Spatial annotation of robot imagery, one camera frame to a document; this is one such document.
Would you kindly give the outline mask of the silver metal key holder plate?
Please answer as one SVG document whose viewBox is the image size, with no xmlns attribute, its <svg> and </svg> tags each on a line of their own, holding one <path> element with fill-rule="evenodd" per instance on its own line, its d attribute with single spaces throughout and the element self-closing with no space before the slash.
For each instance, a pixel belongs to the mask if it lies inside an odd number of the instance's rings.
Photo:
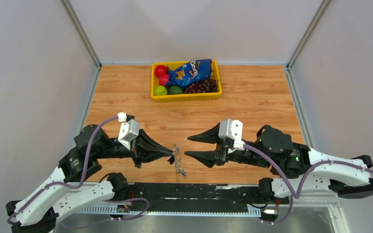
<svg viewBox="0 0 373 233">
<path fill-rule="evenodd" d="M 180 148 L 178 145 L 174 144 L 172 148 L 172 155 L 167 158 L 167 161 L 170 165 L 174 166 L 175 174 L 178 176 L 180 175 L 185 180 L 187 179 L 187 173 L 182 168 L 182 162 L 180 157 Z"/>
</svg>

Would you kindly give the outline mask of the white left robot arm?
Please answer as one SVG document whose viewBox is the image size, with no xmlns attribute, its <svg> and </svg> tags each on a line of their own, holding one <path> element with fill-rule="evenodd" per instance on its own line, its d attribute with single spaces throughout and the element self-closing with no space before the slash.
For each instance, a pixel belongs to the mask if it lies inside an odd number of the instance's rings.
<svg viewBox="0 0 373 233">
<path fill-rule="evenodd" d="M 69 215 L 94 203 L 131 201 L 127 179 L 110 173 L 105 180 L 72 197 L 66 193 L 102 169 L 100 159 L 130 158 L 139 168 L 166 157 L 174 163 L 174 152 L 152 140 L 133 119 L 123 122 L 119 135 L 110 138 L 99 125 L 87 125 L 75 137 L 73 147 L 52 174 L 27 198 L 6 204 L 14 233 L 48 233 Z"/>
</svg>

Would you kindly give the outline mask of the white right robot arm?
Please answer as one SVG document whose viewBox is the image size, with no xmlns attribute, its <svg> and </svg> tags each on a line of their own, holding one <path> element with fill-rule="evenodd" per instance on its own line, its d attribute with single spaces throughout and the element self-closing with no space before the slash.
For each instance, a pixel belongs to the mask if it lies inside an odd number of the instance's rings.
<svg viewBox="0 0 373 233">
<path fill-rule="evenodd" d="M 223 120 L 188 138 L 214 144 L 214 150 L 186 151 L 186 155 L 209 168 L 227 162 L 268 168 L 273 177 L 258 183 L 258 196 L 266 203 L 315 192 L 335 193 L 344 199 L 373 195 L 373 162 L 368 155 L 352 159 L 328 155 L 293 142 L 289 134 L 270 125 L 260 128 L 255 141 L 244 140 L 242 132 L 241 121 Z"/>
</svg>

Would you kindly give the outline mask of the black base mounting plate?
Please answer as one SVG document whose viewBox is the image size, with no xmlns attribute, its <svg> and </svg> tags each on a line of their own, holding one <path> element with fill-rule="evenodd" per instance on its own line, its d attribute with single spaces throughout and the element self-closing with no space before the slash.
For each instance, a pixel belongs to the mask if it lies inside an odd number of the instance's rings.
<svg viewBox="0 0 373 233">
<path fill-rule="evenodd" d="M 249 206 L 262 207 L 278 200 L 261 196 L 257 186 L 191 183 L 134 183 L 112 199 L 129 198 L 147 199 L 148 210 L 177 212 L 244 212 Z"/>
</svg>

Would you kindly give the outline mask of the yellow plastic bin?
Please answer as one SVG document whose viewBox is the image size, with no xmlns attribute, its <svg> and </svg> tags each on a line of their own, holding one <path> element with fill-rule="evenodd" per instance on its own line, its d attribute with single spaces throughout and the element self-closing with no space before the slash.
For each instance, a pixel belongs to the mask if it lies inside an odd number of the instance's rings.
<svg viewBox="0 0 373 233">
<path fill-rule="evenodd" d="M 151 98 L 156 102 L 167 102 L 167 101 L 183 101 L 183 100 L 210 100 L 217 99 L 222 94 L 222 87 L 220 81 L 220 74 L 218 69 L 218 63 L 216 60 L 213 60 L 212 63 L 212 76 L 210 78 L 215 79 L 219 82 L 219 91 L 215 93 L 197 93 L 197 94 L 180 94 L 180 95 L 165 95 L 165 96 L 155 96 L 153 94 L 154 88 L 159 85 L 158 77 L 154 75 L 154 70 L 157 65 L 165 65 L 168 68 L 174 70 L 180 67 L 183 63 L 188 61 L 176 61 L 176 62 L 161 62 L 152 64 L 152 77 L 151 77 Z"/>
</svg>

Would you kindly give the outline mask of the light green apple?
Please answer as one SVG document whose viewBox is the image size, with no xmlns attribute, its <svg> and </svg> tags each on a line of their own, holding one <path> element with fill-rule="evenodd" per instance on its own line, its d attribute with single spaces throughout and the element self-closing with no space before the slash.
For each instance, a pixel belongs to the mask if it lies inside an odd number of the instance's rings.
<svg viewBox="0 0 373 233">
<path fill-rule="evenodd" d="M 164 85 L 157 85 L 153 90 L 153 94 L 155 96 L 165 96 L 168 94 L 168 91 Z"/>
</svg>

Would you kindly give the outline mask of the purple grape bunch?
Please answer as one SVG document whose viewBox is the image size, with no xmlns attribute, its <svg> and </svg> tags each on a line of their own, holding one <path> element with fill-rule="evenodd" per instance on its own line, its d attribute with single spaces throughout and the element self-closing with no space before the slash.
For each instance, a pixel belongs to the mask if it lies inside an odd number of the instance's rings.
<svg viewBox="0 0 373 233">
<path fill-rule="evenodd" d="M 212 78 L 192 83 L 184 88 L 184 94 L 215 93 L 218 91 L 219 82 Z"/>
</svg>

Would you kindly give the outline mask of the dark green lime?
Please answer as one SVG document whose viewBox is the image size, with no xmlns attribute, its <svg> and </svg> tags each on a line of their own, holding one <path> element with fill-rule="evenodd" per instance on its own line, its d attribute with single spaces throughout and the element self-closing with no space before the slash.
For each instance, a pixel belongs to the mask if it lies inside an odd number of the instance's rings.
<svg viewBox="0 0 373 233">
<path fill-rule="evenodd" d="M 180 95 L 180 94 L 183 94 L 183 93 L 184 93 L 183 88 L 181 88 L 177 85 L 173 85 L 173 86 L 170 86 L 168 88 L 168 94 L 169 95 Z"/>
</svg>

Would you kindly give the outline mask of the pink red apple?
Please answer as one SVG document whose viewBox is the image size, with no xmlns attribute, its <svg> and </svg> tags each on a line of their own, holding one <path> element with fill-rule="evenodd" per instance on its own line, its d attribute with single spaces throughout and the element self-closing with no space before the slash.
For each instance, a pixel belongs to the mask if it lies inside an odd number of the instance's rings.
<svg viewBox="0 0 373 233">
<path fill-rule="evenodd" d="M 169 74 L 164 74 L 158 78 L 159 85 L 165 86 L 169 82 Z"/>
</svg>

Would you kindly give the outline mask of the blue Doritos chip bag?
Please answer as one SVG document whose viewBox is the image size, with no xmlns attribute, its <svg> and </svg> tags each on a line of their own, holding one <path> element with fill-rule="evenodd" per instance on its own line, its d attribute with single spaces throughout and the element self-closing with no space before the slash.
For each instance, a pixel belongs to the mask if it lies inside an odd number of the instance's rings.
<svg viewBox="0 0 373 233">
<path fill-rule="evenodd" d="M 172 70 L 168 68 L 169 80 L 166 86 L 186 88 L 193 83 L 204 81 L 212 76 L 212 59 L 191 60 Z"/>
</svg>

